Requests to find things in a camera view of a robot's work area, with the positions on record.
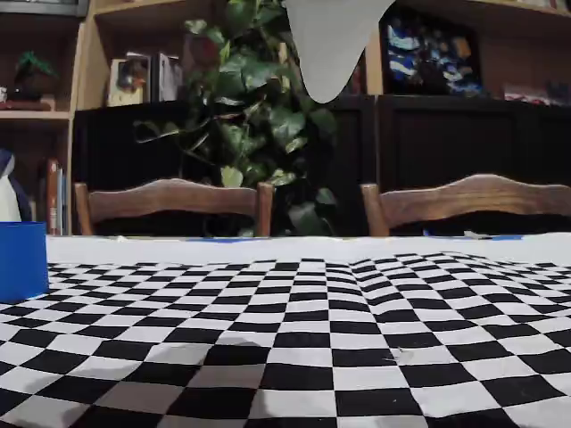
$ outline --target blue container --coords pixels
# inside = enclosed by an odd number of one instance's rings
[[[0,222],[0,302],[14,303],[47,290],[46,225]]]

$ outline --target framed picture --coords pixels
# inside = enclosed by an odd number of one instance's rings
[[[394,4],[381,20],[380,34],[386,93],[484,92],[472,30]]]

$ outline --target black and white checkered cloth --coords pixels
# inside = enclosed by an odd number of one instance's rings
[[[0,426],[567,427],[571,269],[458,253],[51,265]]]

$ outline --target chair back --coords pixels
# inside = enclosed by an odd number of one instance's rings
[[[432,189],[379,194],[377,185],[362,185],[361,192],[371,236],[389,236],[397,226],[476,211],[571,217],[571,187],[527,185],[489,174]]]
[[[221,188],[178,178],[153,181],[119,192],[89,193],[75,184],[81,234],[93,235],[94,224],[112,218],[135,218],[166,210],[205,214],[242,214],[256,221],[256,235],[269,236],[274,187]]]

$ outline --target book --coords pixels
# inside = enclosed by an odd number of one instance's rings
[[[46,223],[47,232],[50,235],[57,235],[57,180],[58,162],[56,159],[47,161],[46,174]]]

